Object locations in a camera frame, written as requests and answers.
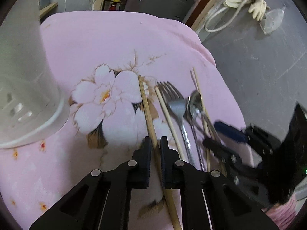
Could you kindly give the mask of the wooden chopstick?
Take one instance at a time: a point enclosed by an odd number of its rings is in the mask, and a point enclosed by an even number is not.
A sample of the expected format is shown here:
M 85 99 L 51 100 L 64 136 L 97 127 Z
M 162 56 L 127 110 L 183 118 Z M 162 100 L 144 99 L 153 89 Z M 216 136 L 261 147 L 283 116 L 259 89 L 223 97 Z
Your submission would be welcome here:
M 166 104 L 165 104 L 165 101 L 164 101 L 164 99 L 163 99 L 163 97 L 162 97 L 162 95 L 161 95 L 160 89 L 159 89 L 157 86 L 155 86 L 154 90 L 155 90 L 156 95 L 157 95 L 157 97 L 158 97 L 160 106 L 161 106 L 161 108 L 162 108 L 162 110 L 163 110 L 165 119 L 167 120 L 167 123 L 168 123 L 168 125 L 169 125 L 169 129 L 170 129 L 170 131 L 171 131 L 171 133 L 172 133 L 172 136 L 173 136 L 173 138 L 174 138 L 174 142 L 175 142 L 176 148 L 177 148 L 177 150 L 178 150 L 178 152 L 179 152 L 179 157 L 180 157 L 183 161 L 187 161 L 187 159 L 186 159 L 186 157 L 185 157 L 185 154 L 184 154 L 184 152 L 183 152 L 182 146 L 181 146 L 181 144 L 180 144 L 180 141 L 179 141 L 179 139 L 178 139 L 177 133 L 176 133 L 176 131 L 175 131 L 173 122 L 172 122 L 172 120 L 171 120 L 171 116 L 170 116 L 170 114 L 169 114 L 169 111 L 168 111 L 168 109 L 167 109 L 167 106 L 166 106 Z
M 197 70 L 195 67 L 192 67 L 193 70 L 193 77 L 194 80 L 196 82 L 196 89 L 198 90 L 199 94 L 200 94 L 200 100 L 201 100 L 201 118 L 202 118 L 202 124 L 203 124 L 203 129 L 205 131 L 205 133 L 209 133 L 211 138 L 213 140 L 215 140 L 216 142 L 218 142 L 219 144 L 221 144 L 221 139 L 219 138 L 216 130 L 214 129 L 211 121 L 210 121 L 210 117 L 208 116 L 208 111 L 205 107 L 204 101 L 203 101 L 203 97 L 202 97 L 202 93 L 201 93 L 201 86 L 200 86 L 200 82 L 198 79 L 198 74 L 197 74 Z M 207 169 L 210 170 L 210 165 L 211 165 L 211 161 L 210 161 L 210 150 L 206 149 L 207 151 Z M 223 175 L 227 176 L 226 174 L 226 169 L 225 169 L 225 165 L 223 164 L 223 162 L 219 159 L 219 166 L 221 169 L 221 172 L 223 173 Z
M 156 163 L 157 171 L 158 171 L 159 178 L 160 178 L 160 184 L 161 184 L 161 187 L 162 187 L 162 190 L 163 190 L 163 194 L 165 196 L 165 201 L 166 201 L 166 205 L 167 205 L 167 208 L 168 208 L 168 213 L 169 213 L 172 225 L 173 225 L 173 229 L 180 230 L 180 229 L 182 229 L 182 227 L 181 227 L 180 220 L 179 220 L 179 217 L 178 217 L 178 213 L 177 213 L 177 210 L 176 210 L 176 207 L 175 207 L 175 204 L 174 204 L 172 192 L 170 190 L 166 190 L 163 186 L 163 179 L 162 179 L 162 172 L 161 172 L 160 148 L 159 148 L 159 145 L 158 145 L 158 139 L 157 139 L 156 132 L 155 132 L 155 129 L 154 129 L 153 119 L 151 117 L 149 104 L 148 104 L 148 101 L 147 101 L 146 92 L 145 92 L 144 85 L 143 85 L 143 80 L 142 80 L 142 77 L 140 75 L 138 76 L 138 83 L 139 83 L 140 95 L 142 97 L 142 103 L 143 103 L 143 107 L 144 107 L 147 131 L 148 131 L 148 135 L 151 138 L 152 143 L 153 143 L 154 161 Z

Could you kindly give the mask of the steel spoon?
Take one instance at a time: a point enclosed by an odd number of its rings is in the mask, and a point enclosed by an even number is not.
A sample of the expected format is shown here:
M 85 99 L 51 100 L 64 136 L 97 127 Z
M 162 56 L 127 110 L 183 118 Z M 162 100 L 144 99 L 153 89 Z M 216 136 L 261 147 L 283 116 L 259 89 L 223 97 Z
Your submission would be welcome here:
M 191 126 L 192 135 L 193 135 L 194 140 L 195 140 L 200 168 L 201 168 L 202 171 L 204 171 L 205 170 L 205 164 L 203 162 L 203 157 L 201 155 L 200 141 L 197 138 L 196 129 L 198 129 L 198 131 L 203 134 L 204 138 L 211 138 L 211 136 L 210 136 L 209 133 L 205 133 L 203 126 L 201 127 L 200 124 L 198 124 L 198 122 L 197 122 L 198 117 L 202 121 L 200 111 L 201 111 L 200 94 L 199 94 L 198 90 L 194 90 L 191 93 L 191 95 L 188 97 L 187 102 L 186 102 L 186 116 L 187 116 L 187 120 L 188 120 L 188 122 Z

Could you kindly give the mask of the steel fork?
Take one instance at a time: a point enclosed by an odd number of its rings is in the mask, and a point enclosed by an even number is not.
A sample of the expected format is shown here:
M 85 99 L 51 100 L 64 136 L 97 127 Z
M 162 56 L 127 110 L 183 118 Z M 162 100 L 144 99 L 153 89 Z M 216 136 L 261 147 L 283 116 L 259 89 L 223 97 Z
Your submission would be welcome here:
M 184 117 L 186 114 L 186 102 L 179 90 L 169 81 L 158 82 L 158 88 L 166 103 L 167 109 L 170 111 L 173 118 L 176 120 L 185 145 L 187 158 L 190 164 L 194 165 L 194 158 L 191 151 L 191 142 L 188 138 L 187 131 L 184 126 Z

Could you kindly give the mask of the white plastic utensil holder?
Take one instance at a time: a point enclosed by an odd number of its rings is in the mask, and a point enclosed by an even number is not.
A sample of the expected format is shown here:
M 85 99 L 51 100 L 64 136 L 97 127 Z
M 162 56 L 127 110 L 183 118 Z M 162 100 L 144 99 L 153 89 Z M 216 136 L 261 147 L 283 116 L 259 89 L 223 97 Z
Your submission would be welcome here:
M 40 25 L 39 0 L 1 0 L 1 149 L 45 139 L 69 116 Z

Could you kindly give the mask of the pink floral table cloth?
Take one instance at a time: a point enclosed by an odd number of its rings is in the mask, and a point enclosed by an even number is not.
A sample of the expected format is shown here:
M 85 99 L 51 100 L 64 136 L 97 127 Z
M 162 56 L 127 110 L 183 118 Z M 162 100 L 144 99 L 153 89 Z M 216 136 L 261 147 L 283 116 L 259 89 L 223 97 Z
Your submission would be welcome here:
M 171 147 L 175 142 L 154 88 L 169 81 L 189 96 L 195 88 L 192 70 L 210 119 L 245 127 L 214 58 L 185 24 L 140 13 L 78 11 L 21 25 L 9 36 L 37 32 L 70 108 L 54 135 L 1 151 L 1 195 L 23 229 L 93 169 L 112 170 L 132 157 L 147 135 L 139 81 L 156 134 L 166 136 Z

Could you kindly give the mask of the dark grey cabinet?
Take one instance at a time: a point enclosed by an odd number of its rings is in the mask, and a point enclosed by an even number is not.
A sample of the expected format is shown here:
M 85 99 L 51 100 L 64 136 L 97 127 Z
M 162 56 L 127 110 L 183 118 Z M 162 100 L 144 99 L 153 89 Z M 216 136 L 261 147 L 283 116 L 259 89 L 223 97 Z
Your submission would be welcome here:
M 182 22 L 195 0 L 127 0 L 124 10 Z

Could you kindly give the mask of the rubber gloves on wall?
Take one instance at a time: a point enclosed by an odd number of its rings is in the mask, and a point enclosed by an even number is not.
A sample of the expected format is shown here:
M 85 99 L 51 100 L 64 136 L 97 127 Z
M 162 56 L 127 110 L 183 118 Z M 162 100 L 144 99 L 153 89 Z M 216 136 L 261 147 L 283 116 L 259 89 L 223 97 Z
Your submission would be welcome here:
M 245 5 L 250 5 L 248 13 L 252 14 L 252 18 L 259 22 L 263 19 L 266 10 L 269 9 L 265 0 L 225 0 L 223 5 L 236 9 L 231 21 L 233 21 Z

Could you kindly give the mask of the wooden door frame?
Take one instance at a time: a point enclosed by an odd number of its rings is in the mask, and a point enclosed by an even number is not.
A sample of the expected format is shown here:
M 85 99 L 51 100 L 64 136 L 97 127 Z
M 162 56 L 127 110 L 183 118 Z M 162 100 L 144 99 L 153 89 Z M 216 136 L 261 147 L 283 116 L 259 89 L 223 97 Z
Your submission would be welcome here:
M 93 0 L 92 10 L 101 11 L 105 0 Z M 192 10 L 185 24 L 193 31 L 198 31 L 205 21 L 209 11 L 217 5 L 220 0 L 200 0 Z

